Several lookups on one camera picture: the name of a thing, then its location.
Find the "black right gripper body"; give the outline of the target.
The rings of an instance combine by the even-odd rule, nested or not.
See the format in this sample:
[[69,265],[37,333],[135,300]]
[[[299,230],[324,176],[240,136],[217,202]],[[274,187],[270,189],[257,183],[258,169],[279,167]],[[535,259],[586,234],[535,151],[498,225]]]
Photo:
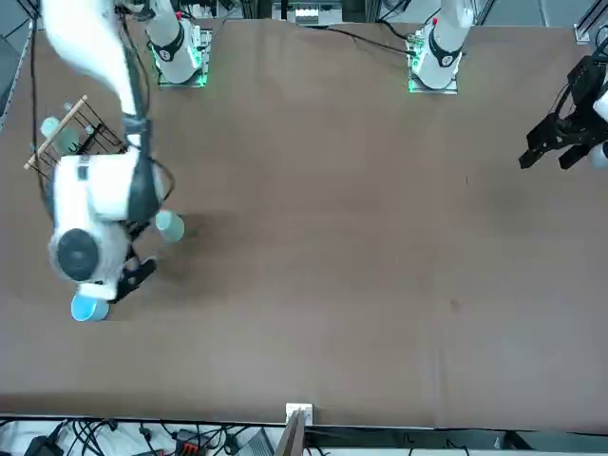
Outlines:
[[120,302],[126,296],[139,288],[139,280],[136,273],[124,273],[117,285],[117,293],[112,300],[113,304]]

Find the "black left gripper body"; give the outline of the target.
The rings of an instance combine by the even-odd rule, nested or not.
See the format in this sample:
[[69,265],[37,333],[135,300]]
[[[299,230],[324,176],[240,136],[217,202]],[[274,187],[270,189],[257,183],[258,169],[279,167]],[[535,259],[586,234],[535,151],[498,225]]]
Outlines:
[[607,121],[607,56],[586,55],[568,74],[572,99],[569,115],[597,115]]

